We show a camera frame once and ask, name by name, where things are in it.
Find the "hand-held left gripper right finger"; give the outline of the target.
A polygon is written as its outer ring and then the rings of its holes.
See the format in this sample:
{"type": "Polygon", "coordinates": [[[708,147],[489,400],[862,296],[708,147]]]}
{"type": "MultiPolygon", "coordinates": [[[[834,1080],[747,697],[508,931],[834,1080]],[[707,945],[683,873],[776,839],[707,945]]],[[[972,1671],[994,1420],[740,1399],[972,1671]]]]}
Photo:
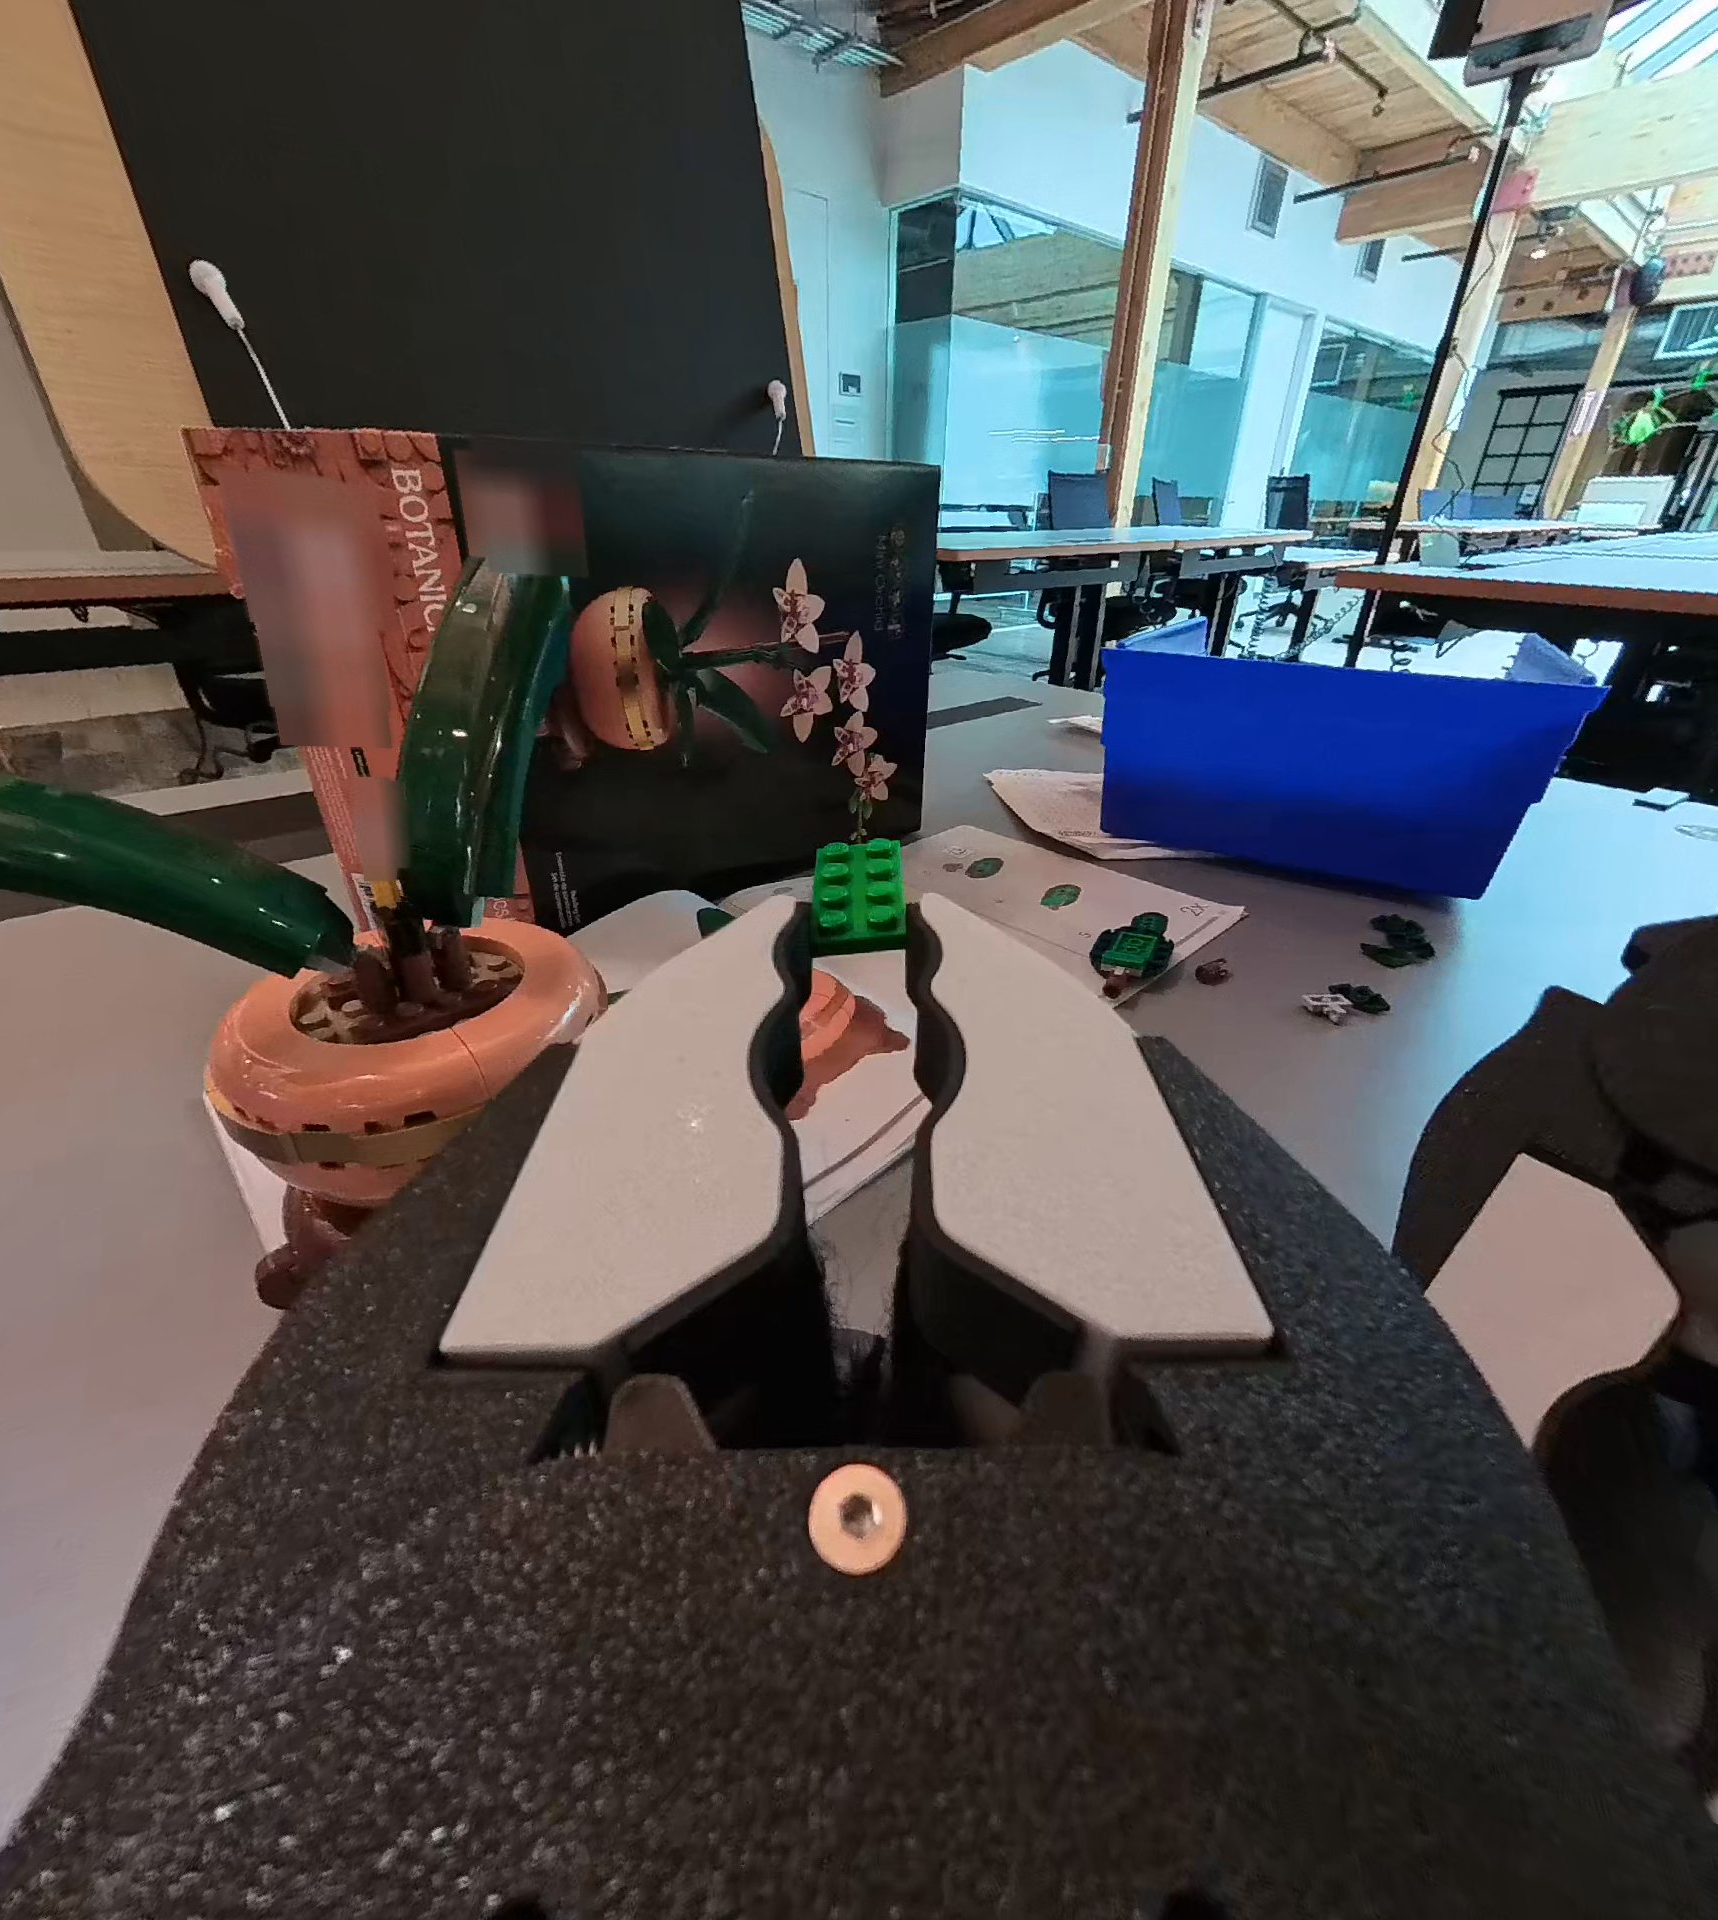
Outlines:
{"type": "Polygon", "coordinates": [[[957,1371],[1251,1359],[1274,1321],[1133,1028],[967,907],[908,919],[908,1302],[957,1371]]]}

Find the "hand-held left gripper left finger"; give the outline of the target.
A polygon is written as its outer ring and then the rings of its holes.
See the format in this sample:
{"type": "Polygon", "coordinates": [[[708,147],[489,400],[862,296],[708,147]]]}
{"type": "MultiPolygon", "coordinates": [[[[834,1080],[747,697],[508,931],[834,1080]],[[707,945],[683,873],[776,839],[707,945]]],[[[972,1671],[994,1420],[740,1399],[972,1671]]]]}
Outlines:
{"type": "Polygon", "coordinates": [[[808,1254],[786,1102],[810,913],[776,896],[637,982],[576,1047],[441,1338],[608,1372],[808,1254]]]}

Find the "green toy brick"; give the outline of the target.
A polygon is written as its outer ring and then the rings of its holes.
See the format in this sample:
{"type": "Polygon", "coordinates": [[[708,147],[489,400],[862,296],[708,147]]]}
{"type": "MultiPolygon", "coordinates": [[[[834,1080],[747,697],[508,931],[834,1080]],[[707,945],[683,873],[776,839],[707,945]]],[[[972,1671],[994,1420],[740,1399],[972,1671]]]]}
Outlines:
{"type": "Polygon", "coordinates": [[[902,950],[908,899],[902,843],[873,836],[814,852],[808,948],[814,959],[902,950]]]}

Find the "blue plastic bin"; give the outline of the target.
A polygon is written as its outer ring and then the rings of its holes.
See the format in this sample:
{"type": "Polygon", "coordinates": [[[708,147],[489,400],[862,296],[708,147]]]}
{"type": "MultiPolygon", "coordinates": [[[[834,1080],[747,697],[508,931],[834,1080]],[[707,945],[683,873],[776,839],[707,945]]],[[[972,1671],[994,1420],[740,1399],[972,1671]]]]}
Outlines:
{"type": "Polygon", "coordinates": [[[1139,643],[1100,691],[1108,834],[1444,900],[1487,895],[1607,699],[1139,643]]]}

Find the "wood-edged office desk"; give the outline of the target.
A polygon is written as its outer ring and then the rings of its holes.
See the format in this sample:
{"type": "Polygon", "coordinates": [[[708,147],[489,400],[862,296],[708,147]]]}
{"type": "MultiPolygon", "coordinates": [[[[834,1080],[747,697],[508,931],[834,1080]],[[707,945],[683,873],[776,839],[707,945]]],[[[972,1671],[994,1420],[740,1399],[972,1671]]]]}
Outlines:
{"type": "Polygon", "coordinates": [[[1373,602],[1373,633],[1420,618],[1617,645],[1611,685],[1624,700],[1664,648],[1718,648],[1718,531],[1518,546],[1458,566],[1344,566],[1335,582],[1373,602]]]}

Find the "grey desk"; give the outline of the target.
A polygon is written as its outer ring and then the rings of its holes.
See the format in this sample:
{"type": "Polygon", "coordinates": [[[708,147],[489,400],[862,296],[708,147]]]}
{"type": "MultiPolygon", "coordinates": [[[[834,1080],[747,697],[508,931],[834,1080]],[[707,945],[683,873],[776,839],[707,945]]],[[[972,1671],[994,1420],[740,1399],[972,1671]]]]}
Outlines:
{"type": "MultiPolygon", "coordinates": [[[[1377,1237],[1425,1121],[1548,988],[1608,996],[1641,926],[1718,910],[1718,809],[1558,781],[1480,900],[1430,905],[1193,861],[1160,887],[1240,905],[1230,980],[1164,980],[1160,1034],[1377,1237]],[[1436,957],[1386,971],[1371,921],[1436,957]],[[1391,1013],[1305,1013],[1332,984],[1391,1013]]],[[[0,896],[0,1848],[116,1638],[176,1490],[279,1316],[203,1108],[228,957],[93,910],[0,896]]]]}

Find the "long office desk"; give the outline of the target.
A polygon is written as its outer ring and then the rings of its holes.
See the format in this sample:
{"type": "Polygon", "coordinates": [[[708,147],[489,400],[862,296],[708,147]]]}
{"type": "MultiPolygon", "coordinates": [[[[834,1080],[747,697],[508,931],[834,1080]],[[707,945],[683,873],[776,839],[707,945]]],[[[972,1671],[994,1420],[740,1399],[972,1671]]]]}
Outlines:
{"type": "Polygon", "coordinates": [[[1223,659],[1247,580],[1274,574],[1298,531],[1233,526],[1133,526],[1030,533],[943,533],[939,584],[950,601],[999,595],[1069,595],[1054,617],[1047,685],[1095,692],[1104,681],[1104,612],[1111,589],[1173,577],[1200,601],[1206,650],[1223,659]]]}

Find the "wooden side desk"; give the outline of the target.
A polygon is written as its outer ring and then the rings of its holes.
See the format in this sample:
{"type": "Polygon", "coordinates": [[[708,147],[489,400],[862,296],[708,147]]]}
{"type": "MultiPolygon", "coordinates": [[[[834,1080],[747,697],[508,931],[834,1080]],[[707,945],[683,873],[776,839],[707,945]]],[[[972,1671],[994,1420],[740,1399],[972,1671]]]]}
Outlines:
{"type": "Polygon", "coordinates": [[[261,665],[212,566],[159,548],[0,554],[0,678],[185,662],[261,665]]]}

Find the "round dark green brick assembly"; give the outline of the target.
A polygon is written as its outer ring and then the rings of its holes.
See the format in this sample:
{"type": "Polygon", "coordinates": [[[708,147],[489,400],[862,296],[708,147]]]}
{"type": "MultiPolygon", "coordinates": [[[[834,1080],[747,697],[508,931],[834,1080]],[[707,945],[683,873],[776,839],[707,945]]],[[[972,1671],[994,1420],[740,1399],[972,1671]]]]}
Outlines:
{"type": "Polygon", "coordinates": [[[1120,1001],[1160,980],[1175,957],[1176,943],[1168,916],[1146,910],[1134,915],[1129,924],[1103,931],[1087,953],[1087,964],[1100,984],[1100,995],[1106,1001],[1120,1001]]]}

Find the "white instruction booklet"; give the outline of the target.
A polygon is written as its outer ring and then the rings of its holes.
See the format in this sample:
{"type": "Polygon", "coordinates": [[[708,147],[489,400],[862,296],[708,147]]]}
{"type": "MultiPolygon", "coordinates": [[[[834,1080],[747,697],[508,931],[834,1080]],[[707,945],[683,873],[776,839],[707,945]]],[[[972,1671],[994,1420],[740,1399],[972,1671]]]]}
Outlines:
{"type": "MultiPolygon", "coordinates": [[[[1097,990],[1092,943],[1141,913],[1168,916],[1176,962],[1247,916],[1242,907],[988,828],[927,836],[902,870],[915,900],[952,900],[1097,990]]],[[[294,1215],[298,1203],[341,1218],[393,1201],[545,1048],[579,1040],[608,1005],[696,946],[707,913],[699,895],[670,890],[574,938],[485,921],[462,940],[491,1007],[404,1038],[366,1038],[357,987],[322,973],[253,984],[212,1040],[205,1098],[265,1248],[291,1239],[283,1212],[294,1215]]],[[[911,1153],[927,1113],[898,959],[867,953],[816,964],[801,1033],[804,1084],[786,1114],[804,1215],[820,1222],[911,1153]]]]}

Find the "orchid building set box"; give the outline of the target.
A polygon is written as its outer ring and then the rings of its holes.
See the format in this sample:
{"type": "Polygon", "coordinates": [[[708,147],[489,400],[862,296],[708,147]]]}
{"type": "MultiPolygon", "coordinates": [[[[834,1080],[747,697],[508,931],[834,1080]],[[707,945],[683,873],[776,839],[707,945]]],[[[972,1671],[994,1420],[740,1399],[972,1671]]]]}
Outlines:
{"type": "Polygon", "coordinates": [[[939,472],[393,428],[183,432],[343,867],[558,935],[920,831],[939,472]]]}

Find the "rounded woven wood panel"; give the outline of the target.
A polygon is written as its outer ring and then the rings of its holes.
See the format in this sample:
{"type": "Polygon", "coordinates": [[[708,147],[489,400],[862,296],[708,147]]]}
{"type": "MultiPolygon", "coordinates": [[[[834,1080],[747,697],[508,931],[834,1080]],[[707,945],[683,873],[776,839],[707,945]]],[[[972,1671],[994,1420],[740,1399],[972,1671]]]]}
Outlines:
{"type": "Polygon", "coordinates": [[[769,127],[758,122],[758,144],[765,168],[769,223],[773,235],[773,252],[776,262],[779,298],[786,345],[786,420],[798,440],[798,455],[813,461],[819,455],[816,431],[810,406],[808,362],[804,353],[804,334],[801,323],[798,276],[795,268],[789,214],[775,136],[769,127]]]}
{"type": "Polygon", "coordinates": [[[65,3],[0,3],[0,289],[79,476],[154,546],[212,570],[183,437],[209,409],[65,3]]]}

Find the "wooden pillar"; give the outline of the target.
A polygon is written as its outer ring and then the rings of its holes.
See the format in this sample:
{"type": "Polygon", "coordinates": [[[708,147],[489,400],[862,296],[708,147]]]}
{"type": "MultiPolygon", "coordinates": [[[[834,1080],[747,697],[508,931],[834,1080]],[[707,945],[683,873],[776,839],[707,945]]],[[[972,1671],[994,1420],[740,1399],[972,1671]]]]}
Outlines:
{"type": "Polygon", "coordinates": [[[1133,525],[1160,360],[1185,167],[1208,60],[1213,3],[1155,3],[1134,179],[1104,360],[1100,455],[1108,520],[1133,525]]]}

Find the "black tripod stand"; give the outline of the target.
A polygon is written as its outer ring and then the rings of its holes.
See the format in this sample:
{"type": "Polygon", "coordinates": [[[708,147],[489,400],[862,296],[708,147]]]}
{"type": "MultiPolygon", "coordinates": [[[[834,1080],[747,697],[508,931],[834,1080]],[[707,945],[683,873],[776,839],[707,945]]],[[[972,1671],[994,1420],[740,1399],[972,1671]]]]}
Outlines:
{"type": "Polygon", "coordinates": [[[1472,200],[1471,237],[1427,376],[1419,426],[1377,541],[1377,565],[1396,559],[1407,526],[1420,518],[1425,492],[1440,483],[1457,420],[1487,362],[1505,278],[1538,193],[1538,174],[1523,158],[1523,147],[1532,141],[1525,131],[1530,101],[1552,70],[1599,52],[1613,11],[1607,3],[1479,3],[1440,8],[1430,57],[1460,57],[1465,83],[1505,85],[1505,101],[1472,200]]]}

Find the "black wall panel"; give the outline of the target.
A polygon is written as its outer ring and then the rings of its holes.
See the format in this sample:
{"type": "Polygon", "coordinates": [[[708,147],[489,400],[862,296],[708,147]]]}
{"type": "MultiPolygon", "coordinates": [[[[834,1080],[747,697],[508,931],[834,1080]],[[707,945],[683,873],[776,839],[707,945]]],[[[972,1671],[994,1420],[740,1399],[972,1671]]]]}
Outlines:
{"type": "Polygon", "coordinates": [[[798,457],[728,3],[81,3],[217,426],[798,457]]]}

